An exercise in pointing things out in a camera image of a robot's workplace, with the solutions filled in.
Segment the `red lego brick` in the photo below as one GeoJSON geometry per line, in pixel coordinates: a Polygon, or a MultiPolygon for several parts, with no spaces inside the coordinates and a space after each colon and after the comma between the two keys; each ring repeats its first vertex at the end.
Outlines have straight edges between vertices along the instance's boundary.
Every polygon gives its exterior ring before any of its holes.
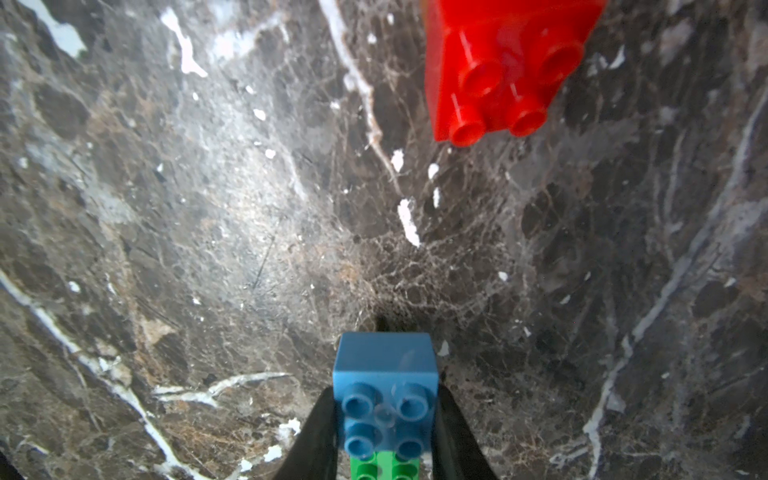
{"type": "Polygon", "coordinates": [[[582,62],[604,0],[435,0],[421,4],[433,137],[469,147],[536,132],[582,62]]]}

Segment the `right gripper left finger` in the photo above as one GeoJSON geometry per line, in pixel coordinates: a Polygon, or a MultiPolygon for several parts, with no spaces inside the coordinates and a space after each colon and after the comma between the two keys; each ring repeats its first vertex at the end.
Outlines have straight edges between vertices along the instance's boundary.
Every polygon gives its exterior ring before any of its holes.
{"type": "Polygon", "coordinates": [[[304,427],[274,480],[335,480],[338,464],[338,425],[333,387],[315,402],[304,427]]]}

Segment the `blue lego brick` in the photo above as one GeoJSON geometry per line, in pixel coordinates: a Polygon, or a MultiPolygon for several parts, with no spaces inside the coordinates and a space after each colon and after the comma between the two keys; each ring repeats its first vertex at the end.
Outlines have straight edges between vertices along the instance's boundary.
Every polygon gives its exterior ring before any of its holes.
{"type": "Polygon", "coordinates": [[[439,375],[427,333],[346,332],[332,372],[340,447],[368,460],[432,451],[439,375]]]}

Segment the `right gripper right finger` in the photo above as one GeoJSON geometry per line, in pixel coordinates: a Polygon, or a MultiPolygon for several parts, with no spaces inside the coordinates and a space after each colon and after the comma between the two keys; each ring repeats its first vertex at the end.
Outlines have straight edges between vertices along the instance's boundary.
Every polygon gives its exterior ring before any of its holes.
{"type": "Polygon", "coordinates": [[[433,478],[497,480],[454,396],[438,386],[432,433],[433,478]]]}

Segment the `green lego brick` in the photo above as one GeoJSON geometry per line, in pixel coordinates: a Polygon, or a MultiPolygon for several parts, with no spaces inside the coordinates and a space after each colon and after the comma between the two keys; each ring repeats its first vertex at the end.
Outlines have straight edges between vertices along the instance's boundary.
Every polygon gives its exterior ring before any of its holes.
{"type": "Polygon", "coordinates": [[[394,452],[376,452],[368,460],[350,459],[351,480],[418,480],[420,460],[401,460],[394,452]]]}

